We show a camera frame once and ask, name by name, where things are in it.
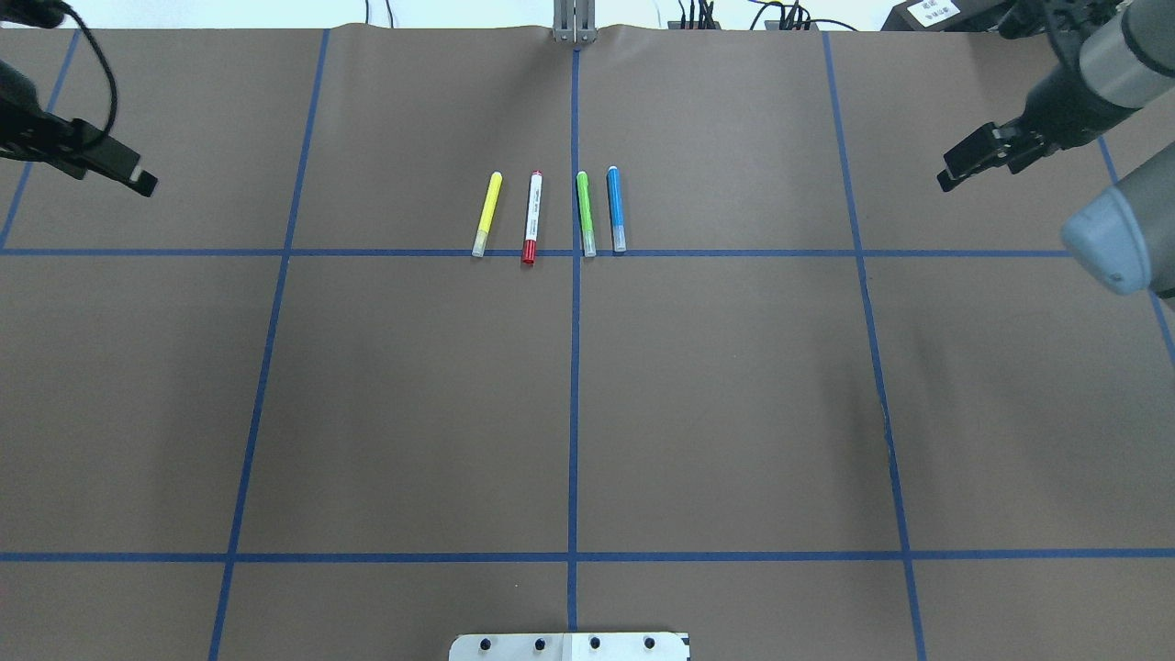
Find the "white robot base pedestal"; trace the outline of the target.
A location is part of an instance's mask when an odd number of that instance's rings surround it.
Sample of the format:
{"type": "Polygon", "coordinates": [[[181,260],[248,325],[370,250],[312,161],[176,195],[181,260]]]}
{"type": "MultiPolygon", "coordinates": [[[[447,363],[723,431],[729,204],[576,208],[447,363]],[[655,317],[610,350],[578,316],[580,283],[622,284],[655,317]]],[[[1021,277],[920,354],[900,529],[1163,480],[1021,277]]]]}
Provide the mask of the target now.
{"type": "Polygon", "coordinates": [[[687,634],[595,632],[463,634],[449,660],[691,660],[687,634]]]}

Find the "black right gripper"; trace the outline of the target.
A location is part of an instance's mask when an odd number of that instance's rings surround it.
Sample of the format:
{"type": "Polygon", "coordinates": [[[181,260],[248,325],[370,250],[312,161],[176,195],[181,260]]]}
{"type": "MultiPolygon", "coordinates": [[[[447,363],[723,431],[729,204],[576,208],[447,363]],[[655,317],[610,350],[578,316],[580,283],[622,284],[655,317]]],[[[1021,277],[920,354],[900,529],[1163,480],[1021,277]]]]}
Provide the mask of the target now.
{"type": "Polygon", "coordinates": [[[944,171],[936,175],[941,191],[952,193],[969,177],[991,168],[1020,174],[1058,151],[1045,134],[1025,127],[1021,119],[1006,124],[982,124],[944,154],[944,171]]]}

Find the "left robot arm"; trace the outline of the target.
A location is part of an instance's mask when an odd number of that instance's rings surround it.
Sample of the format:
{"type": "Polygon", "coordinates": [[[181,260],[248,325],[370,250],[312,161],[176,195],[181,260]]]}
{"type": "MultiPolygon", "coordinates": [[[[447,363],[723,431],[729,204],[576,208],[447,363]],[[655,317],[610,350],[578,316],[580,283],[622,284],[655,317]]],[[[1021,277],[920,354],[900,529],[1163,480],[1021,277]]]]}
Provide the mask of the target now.
{"type": "Polygon", "coordinates": [[[83,18],[67,1],[4,1],[4,22],[54,29],[70,18],[98,59],[108,88],[105,124],[66,120],[46,109],[34,81],[1,62],[1,143],[4,160],[46,163],[75,180],[95,173],[139,196],[152,197],[157,177],[141,167],[141,155],[113,137],[120,110],[120,88],[109,59],[83,18]]]}

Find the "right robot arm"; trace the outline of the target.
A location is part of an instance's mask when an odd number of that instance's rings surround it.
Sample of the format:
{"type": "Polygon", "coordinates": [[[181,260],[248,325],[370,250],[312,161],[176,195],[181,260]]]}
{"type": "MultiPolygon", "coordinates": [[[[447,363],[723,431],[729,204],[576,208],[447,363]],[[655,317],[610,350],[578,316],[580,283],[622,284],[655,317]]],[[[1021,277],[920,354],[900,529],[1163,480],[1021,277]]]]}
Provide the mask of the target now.
{"type": "MultiPolygon", "coordinates": [[[[1015,1],[996,23],[1008,40],[1045,34],[1058,67],[1025,97],[1019,117],[987,122],[945,153],[945,193],[991,168],[1018,174],[1058,151],[1095,142],[1171,93],[1170,1],[1015,1]]],[[[1139,290],[1171,305],[1174,147],[1070,215],[1060,237],[1070,256],[1119,296],[1139,290]]]]}

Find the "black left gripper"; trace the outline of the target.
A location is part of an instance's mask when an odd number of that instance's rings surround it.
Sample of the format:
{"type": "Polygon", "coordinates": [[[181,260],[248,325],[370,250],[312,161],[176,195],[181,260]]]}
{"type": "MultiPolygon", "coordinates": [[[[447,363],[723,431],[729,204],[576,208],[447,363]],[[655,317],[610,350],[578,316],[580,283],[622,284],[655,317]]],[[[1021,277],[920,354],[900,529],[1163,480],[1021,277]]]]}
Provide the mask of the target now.
{"type": "Polygon", "coordinates": [[[141,155],[118,139],[105,137],[83,154],[85,139],[96,137],[98,129],[83,121],[70,121],[48,113],[9,113],[1,119],[1,158],[9,162],[43,162],[78,180],[89,171],[126,186],[139,196],[152,197],[157,177],[141,164],[141,155]]]}

